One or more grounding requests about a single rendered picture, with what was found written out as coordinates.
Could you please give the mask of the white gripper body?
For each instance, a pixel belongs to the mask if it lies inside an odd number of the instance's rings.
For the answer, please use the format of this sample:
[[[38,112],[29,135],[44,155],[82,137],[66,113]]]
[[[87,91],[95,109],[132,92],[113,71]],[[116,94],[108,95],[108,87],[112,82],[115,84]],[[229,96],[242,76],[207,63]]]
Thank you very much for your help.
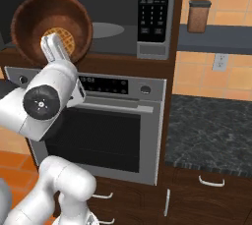
[[[43,36],[40,41],[40,48],[48,62],[70,60],[70,57],[57,33]]]

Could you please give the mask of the golden round waffle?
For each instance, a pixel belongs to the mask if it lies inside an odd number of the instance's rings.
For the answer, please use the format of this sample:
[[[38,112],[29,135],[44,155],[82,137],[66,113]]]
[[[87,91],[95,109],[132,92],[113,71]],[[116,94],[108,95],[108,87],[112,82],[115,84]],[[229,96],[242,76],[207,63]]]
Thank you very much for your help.
[[[60,37],[67,53],[72,55],[75,50],[75,40],[73,35],[63,28],[50,28],[43,35],[47,36],[53,33],[56,33]]]

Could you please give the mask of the brown wooden bowl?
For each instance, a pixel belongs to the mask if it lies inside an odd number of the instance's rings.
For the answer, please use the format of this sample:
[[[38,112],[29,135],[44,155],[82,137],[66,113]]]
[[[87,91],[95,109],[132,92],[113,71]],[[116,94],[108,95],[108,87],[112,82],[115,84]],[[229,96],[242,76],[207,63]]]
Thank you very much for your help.
[[[73,36],[73,63],[85,57],[92,43],[93,25],[86,8],[78,0],[26,0],[14,14],[12,41],[24,59],[34,66],[44,67],[47,60],[40,40],[51,28],[63,28]]]

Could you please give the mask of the grey microwave turntable plate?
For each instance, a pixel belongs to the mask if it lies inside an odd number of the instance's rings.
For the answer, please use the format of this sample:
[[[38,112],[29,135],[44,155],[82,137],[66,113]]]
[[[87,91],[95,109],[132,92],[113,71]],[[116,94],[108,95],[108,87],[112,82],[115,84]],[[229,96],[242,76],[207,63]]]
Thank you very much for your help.
[[[124,31],[124,27],[109,23],[93,23],[93,38],[107,38],[118,35]]]

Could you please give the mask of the black and silver microwave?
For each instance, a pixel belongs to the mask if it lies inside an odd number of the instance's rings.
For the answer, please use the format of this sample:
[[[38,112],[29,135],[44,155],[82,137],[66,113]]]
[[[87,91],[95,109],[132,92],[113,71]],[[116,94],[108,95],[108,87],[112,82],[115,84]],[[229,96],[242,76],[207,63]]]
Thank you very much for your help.
[[[168,58],[174,0],[79,0],[93,23],[124,27],[118,35],[94,39],[93,53]]]

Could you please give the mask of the dark wood tall cabinet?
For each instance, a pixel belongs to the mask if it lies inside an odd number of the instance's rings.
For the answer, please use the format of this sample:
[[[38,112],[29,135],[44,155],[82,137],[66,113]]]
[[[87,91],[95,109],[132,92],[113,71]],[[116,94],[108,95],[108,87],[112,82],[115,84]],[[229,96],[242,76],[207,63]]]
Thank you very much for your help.
[[[110,199],[93,197],[90,201],[92,211],[100,220],[110,221],[112,218],[115,218],[113,225],[158,225],[159,166],[164,163],[181,4],[182,0],[174,0],[167,59],[140,59],[137,56],[95,53],[89,55],[78,64],[81,73],[166,80],[157,183],[151,186],[95,176],[97,179],[95,194],[108,196],[110,193],[113,193],[113,197]]]

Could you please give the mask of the brown jar with black lid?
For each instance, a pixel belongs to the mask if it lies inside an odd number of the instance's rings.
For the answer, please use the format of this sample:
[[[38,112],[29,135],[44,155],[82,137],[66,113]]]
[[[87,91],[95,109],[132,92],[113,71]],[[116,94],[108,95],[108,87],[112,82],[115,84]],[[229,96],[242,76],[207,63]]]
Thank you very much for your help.
[[[210,0],[190,0],[187,31],[190,33],[204,33],[207,25]]]

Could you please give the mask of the dark wood base cabinet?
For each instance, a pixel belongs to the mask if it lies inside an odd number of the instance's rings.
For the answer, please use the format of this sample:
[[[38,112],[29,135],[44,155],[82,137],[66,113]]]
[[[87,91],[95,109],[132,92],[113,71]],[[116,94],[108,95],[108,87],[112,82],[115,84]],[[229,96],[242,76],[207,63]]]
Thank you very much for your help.
[[[199,175],[223,188],[202,185]],[[160,208],[158,225],[252,225],[252,179],[159,166]],[[166,190],[170,189],[167,216],[163,216]]]

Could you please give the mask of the stainless steel wall oven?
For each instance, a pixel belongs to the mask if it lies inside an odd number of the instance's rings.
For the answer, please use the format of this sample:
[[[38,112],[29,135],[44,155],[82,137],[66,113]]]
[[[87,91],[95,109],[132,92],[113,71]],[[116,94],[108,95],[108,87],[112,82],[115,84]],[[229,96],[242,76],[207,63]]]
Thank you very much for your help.
[[[165,79],[80,73],[86,97],[138,100],[153,113],[123,113],[71,107],[58,132],[29,141],[36,164],[49,155],[69,160],[95,176],[154,186],[158,182]],[[140,91],[142,85],[150,94]]]

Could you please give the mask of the dark grey wall shelf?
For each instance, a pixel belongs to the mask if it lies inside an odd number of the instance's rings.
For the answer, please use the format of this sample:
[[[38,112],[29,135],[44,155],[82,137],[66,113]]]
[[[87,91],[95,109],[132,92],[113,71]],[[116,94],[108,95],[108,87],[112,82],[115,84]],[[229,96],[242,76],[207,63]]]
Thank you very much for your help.
[[[207,26],[204,33],[190,33],[181,25],[177,50],[252,55],[252,27]]]

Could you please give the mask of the white wall outlet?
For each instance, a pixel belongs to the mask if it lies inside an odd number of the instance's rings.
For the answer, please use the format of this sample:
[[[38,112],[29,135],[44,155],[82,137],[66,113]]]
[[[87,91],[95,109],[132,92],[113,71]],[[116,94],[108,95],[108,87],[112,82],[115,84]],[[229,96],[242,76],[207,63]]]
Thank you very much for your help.
[[[219,71],[219,72],[224,72],[226,70],[227,62],[228,62],[228,55],[227,54],[216,53],[214,63],[213,63],[213,70]]]

